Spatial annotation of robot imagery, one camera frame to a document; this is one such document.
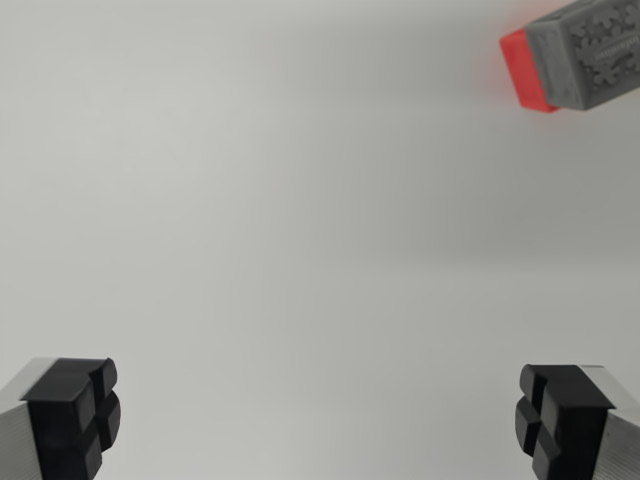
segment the gear pattern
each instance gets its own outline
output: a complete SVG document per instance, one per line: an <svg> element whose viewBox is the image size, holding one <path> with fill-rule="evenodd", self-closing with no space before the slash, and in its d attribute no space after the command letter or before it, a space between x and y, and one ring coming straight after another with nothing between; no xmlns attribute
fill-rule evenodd
<svg viewBox="0 0 640 480"><path fill-rule="evenodd" d="M594 91L640 72L640 8L610 6L569 27L576 57Z"/></svg>

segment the black rubber pad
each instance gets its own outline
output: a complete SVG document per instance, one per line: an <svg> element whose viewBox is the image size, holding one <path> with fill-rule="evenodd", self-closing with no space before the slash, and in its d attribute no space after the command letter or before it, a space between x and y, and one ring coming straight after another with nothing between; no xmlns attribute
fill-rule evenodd
<svg viewBox="0 0 640 480"><path fill-rule="evenodd" d="M516 436L540 480L591 480L614 408L575 365L526 365L516 407Z"/></svg>
<svg viewBox="0 0 640 480"><path fill-rule="evenodd" d="M93 480L120 428L113 360L59 359L28 402L43 480Z"/></svg>

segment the gray background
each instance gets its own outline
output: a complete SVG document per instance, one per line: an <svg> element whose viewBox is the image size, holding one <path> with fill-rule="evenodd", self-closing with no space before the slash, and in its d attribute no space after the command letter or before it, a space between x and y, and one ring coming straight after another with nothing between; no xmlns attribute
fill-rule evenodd
<svg viewBox="0 0 640 480"><path fill-rule="evenodd" d="M533 478L524 363L640 394L640 94L497 47L561 3L0 1L0 379L113 357L102 480Z"/></svg>

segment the textured gripper surface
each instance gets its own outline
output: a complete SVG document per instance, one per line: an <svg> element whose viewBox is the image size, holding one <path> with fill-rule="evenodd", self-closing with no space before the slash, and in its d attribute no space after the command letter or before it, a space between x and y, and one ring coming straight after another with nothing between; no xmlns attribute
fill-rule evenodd
<svg viewBox="0 0 640 480"><path fill-rule="evenodd" d="M120 427L116 381L111 359L59 359L25 394L43 480L96 476Z"/></svg>
<svg viewBox="0 0 640 480"><path fill-rule="evenodd" d="M552 105L586 110L640 87L640 0L578 0L525 32Z"/></svg>
<svg viewBox="0 0 640 480"><path fill-rule="evenodd" d="M577 366L526 365L516 435L540 480L591 480L613 404Z"/></svg>

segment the red foam block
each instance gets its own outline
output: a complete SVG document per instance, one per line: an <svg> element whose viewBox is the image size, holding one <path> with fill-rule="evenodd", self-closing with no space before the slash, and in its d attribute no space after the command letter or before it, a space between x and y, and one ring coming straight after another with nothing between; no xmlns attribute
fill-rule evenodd
<svg viewBox="0 0 640 480"><path fill-rule="evenodd" d="M516 30L502 37L500 47L507 62L520 105L545 113L558 110L558 107L549 105L545 99L542 82L538 77L524 29Z"/></svg>

